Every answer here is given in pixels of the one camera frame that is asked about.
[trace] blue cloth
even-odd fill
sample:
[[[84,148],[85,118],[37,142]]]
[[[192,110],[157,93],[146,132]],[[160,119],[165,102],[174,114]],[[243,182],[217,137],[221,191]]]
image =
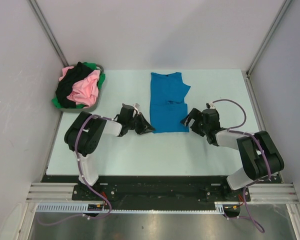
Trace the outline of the blue cloth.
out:
[[[151,73],[150,121],[153,133],[189,132],[180,121],[188,115],[185,103],[190,86],[182,81],[181,72]]]

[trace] white wall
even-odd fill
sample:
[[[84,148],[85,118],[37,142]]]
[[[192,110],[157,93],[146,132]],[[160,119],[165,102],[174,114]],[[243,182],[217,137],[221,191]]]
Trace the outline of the white wall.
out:
[[[247,70],[284,0],[38,0],[70,64]]]
[[[252,73],[266,128],[300,200],[300,0],[295,0]]]
[[[0,0],[0,226],[43,170],[62,65],[26,0]]]

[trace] white table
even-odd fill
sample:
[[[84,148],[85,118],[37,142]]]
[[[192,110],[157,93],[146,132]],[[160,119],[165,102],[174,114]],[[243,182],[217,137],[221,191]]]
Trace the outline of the white table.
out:
[[[245,132],[258,131],[246,85],[239,69],[208,70],[109,70],[102,87],[98,107],[93,112],[114,117],[122,103],[140,104],[140,111],[150,122],[151,72],[169,74],[181,72],[183,82],[191,86],[185,103],[203,110],[206,102],[226,98],[240,103],[247,113]],[[230,102],[216,103],[222,127],[238,125],[243,113]],[[74,154],[64,142],[64,136],[77,113],[64,113],[46,171],[47,175],[78,175]],[[205,137],[189,133],[148,133],[137,135],[129,131],[123,137],[102,135],[92,154],[100,175],[139,176],[209,176],[230,175],[242,167],[239,152],[209,145]]]

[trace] reflective metal surface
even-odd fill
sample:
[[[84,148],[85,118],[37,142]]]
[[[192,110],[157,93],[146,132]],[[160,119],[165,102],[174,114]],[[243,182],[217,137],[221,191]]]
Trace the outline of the reflective metal surface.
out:
[[[265,228],[258,232],[244,219],[222,215],[112,214],[105,219],[76,217],[56,226],[35,220],[29,240],[295,240],[285,205],[252,205],[253,217]],[[44,223],[61,220],[68,213],[36,213]],[[246,216],[245,208],[241,215]]]

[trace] green cloth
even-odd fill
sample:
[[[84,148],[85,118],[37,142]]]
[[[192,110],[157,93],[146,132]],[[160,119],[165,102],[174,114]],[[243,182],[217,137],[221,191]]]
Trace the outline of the green cloth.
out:
[[[97,64],[96,63],[93,63],[93,62],[84,62],[83,63],[84,65],[86,65],[88,68],[91,68],[92,70],[98,70],[97,68]],[[106,80],[106,75],[104,73],[102,73],[100,75],[100,78],[99,78],[99,81],[97,83],[97,87],[99,89],[99,91],[101,90],[102,88],[102,85],[104,84],[104,81]],[[57,97],[53,98],[51,100],[51,102],[53,103],[53,105],[57,108],[57,109],[63,109],[64,107],[61,106],[61,104],[59,103]],[[75,109],[83,109],[86,105],[84,104],[78,104],[75,106]]]

